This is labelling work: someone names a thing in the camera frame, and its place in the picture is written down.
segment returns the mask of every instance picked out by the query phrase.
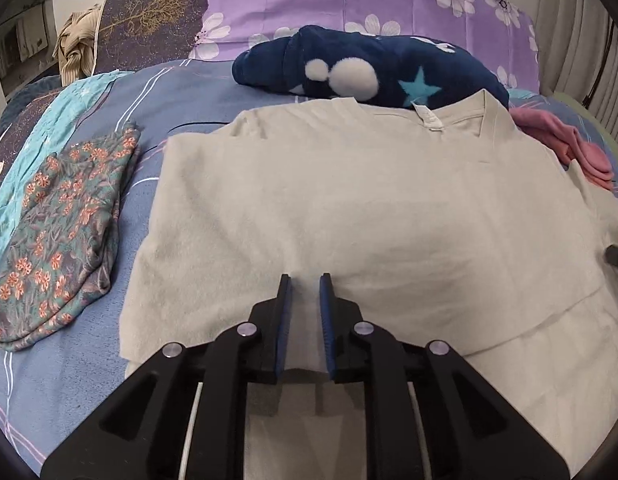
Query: purple pillowcase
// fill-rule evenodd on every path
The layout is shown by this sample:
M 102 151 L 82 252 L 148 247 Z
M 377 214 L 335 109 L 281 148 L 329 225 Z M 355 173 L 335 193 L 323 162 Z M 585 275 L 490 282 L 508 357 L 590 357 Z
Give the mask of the purple pillowcase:
M 506 0 L 209 0 L 189 57 L 225 61 L 304 25 L 436 38 L 468 50 L 508 88 L 538 92 L 532 20 Z

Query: t-shirt tag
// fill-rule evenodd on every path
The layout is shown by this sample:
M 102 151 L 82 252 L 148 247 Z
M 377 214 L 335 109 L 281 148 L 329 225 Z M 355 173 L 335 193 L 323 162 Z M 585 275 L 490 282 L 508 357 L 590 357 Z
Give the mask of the t-shirt tag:
M 442 124 L 440 119 L 438 119 L 438 116 L 434 112 L 429 110 L 429 108 L 417 104 L 413 104 L 413 107 L 416 108 L 416 113 L 418 114 L 418 117 L 422 119 L 425 128 L 427 128 L 428 130 L 444 129 L 445 126 Z

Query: gold tree print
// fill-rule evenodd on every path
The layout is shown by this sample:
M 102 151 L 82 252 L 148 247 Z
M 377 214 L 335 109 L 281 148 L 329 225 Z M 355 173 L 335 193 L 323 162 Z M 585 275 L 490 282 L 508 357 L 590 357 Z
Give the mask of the gold tree print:
M 162 25 L 176 23 L 185 14 L 185 6 L 189 0 L 150 0 L 143 5 L 144 0 L 130 0 L 126 3 L 124 12 L 116 15 L 112 23 L 98 32 L 103 40 L 108 40 L 115 27 L 125 26 L 125 35 L 130 38 L 149 36 Z

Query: pink cloth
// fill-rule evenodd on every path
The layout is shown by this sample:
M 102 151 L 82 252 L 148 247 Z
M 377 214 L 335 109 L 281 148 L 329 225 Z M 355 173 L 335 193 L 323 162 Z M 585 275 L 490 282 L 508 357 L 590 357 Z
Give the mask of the pink cloth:
M 580 132 L 574 126 L 567 126 L 553 113 L 522 107 L 510 108 L 510 114 L 516 126 L 554 150 L 563 164 L 569 165 L 575 158 L 585 174 L 589 173 L 605 182 L 614 177 L 605 152 L 596 144 L 582 140 Z
M 614 191 L 614 183 L 611 180 L 601 180 L 586 171 L 583 171 L 583 174 L 592 184 L 600 186 L 602 189 L 606 189 L 607 191 Z

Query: blue star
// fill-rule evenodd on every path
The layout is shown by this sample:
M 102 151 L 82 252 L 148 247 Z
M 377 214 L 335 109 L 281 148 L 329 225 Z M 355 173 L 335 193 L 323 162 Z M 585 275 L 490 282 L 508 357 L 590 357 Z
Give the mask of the blue star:
M 442 90 L 439 86 L 431 86 L 425 83 L 425 73 L 422 66 L 418 69 L 416 79 L 411 81 L 398 81 L 398 84 L 407 94 L 407 99 L 404 100 L 403 107 L 408 108 L 411 103 L 417 105 L 427 105 L 427 100 L 430 95 L 433 95 Z

